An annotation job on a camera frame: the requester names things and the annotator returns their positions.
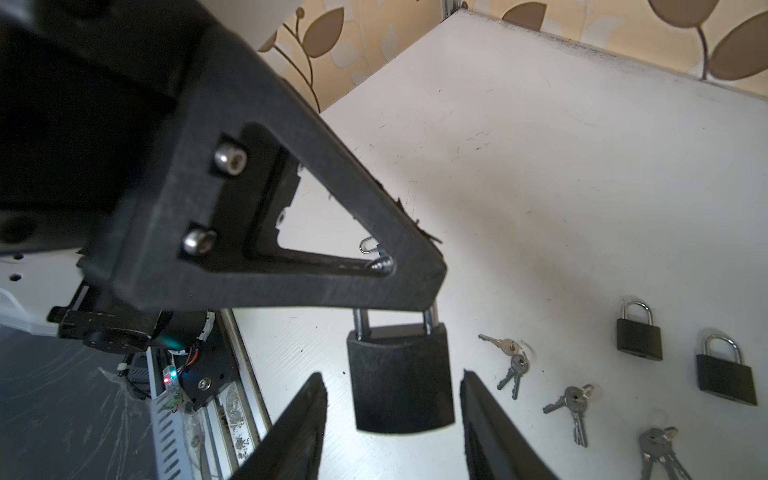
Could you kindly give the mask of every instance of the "black padlock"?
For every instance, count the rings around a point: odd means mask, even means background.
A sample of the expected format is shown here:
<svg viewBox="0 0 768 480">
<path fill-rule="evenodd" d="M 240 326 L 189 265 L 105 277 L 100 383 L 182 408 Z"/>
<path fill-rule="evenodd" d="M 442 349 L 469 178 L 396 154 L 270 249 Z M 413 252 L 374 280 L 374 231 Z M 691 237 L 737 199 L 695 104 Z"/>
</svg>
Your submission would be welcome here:
<svg viewBox="0 0 768 480">
<path fill-rule="evenodd" d="M 370 328 L 354 310 L 346 339 L 357 429 L 414 433 L 454 422 L 448 333 L 435 307 L 424 323 Z"/>
<path fill-rule="evenodd" d="M 627 307 L 641 306 L 647 313 L 648 323 L 635 322 L 627 318 Z M 621 352 L 644 359 L 661 361 L 661 329 L 654 325 L 654 314 L 650 307 L 640 300 L 628 300 L 621 306 L 621 318 L 616 320 L 616 348 Z"/>
<path fill-rule="evenodd" d="M 714 339 L 725 340 L 733 347 L 736 362 L 710 356 L 710 342 Z M 752 369 L 742 364 L 741 351 L 736 342 L 726 335 L 715 333 L 704 340 L 702 351 L 703 354 L 696 355 L 699 390 L 745 405 L 757 405 Z"/>
</svg>

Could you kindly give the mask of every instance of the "beige wall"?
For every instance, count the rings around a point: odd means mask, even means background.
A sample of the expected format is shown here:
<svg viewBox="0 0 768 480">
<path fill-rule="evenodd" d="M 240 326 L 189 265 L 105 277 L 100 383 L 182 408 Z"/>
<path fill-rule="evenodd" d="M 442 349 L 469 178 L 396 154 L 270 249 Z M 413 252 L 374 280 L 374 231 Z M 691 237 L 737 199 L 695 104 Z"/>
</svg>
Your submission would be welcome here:
<svg viewBox="0 0 768 480">
<path fill-rule="evenodd" d="M 707 80 L 768 96 L 768 0 L 466 0 L 462 6 L 698 78 L 701 34 Z"/>
<path fill-rule="evenodd" d="M 321 111 L 441 20 L 442 0 L 306 0 L 260 55 Z"/>
</svg>

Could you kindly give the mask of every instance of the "white table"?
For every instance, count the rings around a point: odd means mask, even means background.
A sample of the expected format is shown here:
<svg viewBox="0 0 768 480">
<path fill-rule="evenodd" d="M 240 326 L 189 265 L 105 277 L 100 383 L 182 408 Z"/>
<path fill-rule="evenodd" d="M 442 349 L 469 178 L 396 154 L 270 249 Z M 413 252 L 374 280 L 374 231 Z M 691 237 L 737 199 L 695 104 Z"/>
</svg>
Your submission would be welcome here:
<svg viewBox="0 0 768 480">
<path fill-rule="evenodd" d="M 438 296 L 457 423 L 357 432 L 344 309 L 236 310 L 273 419 L 311 372 L 329 407 L 320 478 L 466 478 L 458 383 L 476 371 L 563 479 L 638 478 L 637 437 L 674 425 L 696 480 L 758 478 L 768 412 L 700 392 L 695 355 L 723 331 L 768 402 L 768 103 L 459 12 L 323 118 L 420 226 L 443 240 Z M 284 247 L 360 256 L 366 232 L 307 171 Z M 623 300 L 654 309 L 664 361 L 619 353 Z M 420 321 L 372 313 L 372 325 Z M 523 340 L 520 398 L 495 390 L 507 357 L 478 333 Z M 728 353 L 721 345 L 717 352 Z M 592 383 L 588 449 L 567 386 Z M 657 465 L 653 478 L 666 478 Z"/>
</svg>

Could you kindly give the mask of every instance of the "brown leaf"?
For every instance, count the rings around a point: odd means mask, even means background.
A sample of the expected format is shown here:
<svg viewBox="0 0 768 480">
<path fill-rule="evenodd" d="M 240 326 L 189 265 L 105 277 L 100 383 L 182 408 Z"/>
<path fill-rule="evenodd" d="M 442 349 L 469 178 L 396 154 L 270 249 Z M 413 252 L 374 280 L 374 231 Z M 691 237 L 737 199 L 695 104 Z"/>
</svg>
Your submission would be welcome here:
<svg viewBox="0 0 768 480">
<path fill-rule="evenodd" d="M 768 69 L 768 12 L 731 30 L 715 47 L 707 69 L 720 80 L 740 80 Z"/>
<path fill-rule="evenodd" d="M 658 18 L 678 28 L 698 27 L 710 17 L 718 0 L 648 0 Z"/>
<path fill-rule="evenodd" d="M 544 22 L 544 13 L 547 11 L 547 5 L 539 2 L 528 2 L 516 5 L 504 14 L 502 20 L 531 30 L 541 31 L 541 24 Z"/>
<path fill-rule="evenodd" d="M 275 40 L 277 40 L 277 30 L 272 34 L 271 37 L 269 37 L 265 42 L 264 45 L 261 45 L 261 48 L 259 48 L 259 51 L 261 53 L 269 51 L 272 47 L 275 46 Z"/>
<path fill-rule="evenodd" d="M 341 29 L 344 26 L 344 7 L 338 7 L 326 12 L 306 30 L 304 34 L 304 50 L 312 58 L 325 55 L 339 41 Z"/>
</svg>

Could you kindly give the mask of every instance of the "dark gray floor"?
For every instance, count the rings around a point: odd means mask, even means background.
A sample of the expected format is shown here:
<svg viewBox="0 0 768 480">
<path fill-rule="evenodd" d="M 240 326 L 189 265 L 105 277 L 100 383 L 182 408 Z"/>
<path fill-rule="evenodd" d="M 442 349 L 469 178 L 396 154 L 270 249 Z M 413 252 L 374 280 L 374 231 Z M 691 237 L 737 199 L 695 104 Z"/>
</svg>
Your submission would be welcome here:
<svg viewBox="0 0 768 480">
<path fill-rule="evenodd" d="M 0 478 L 156 478 L 147 403 L 122 356 L 0 326 Z"/>
</svg>

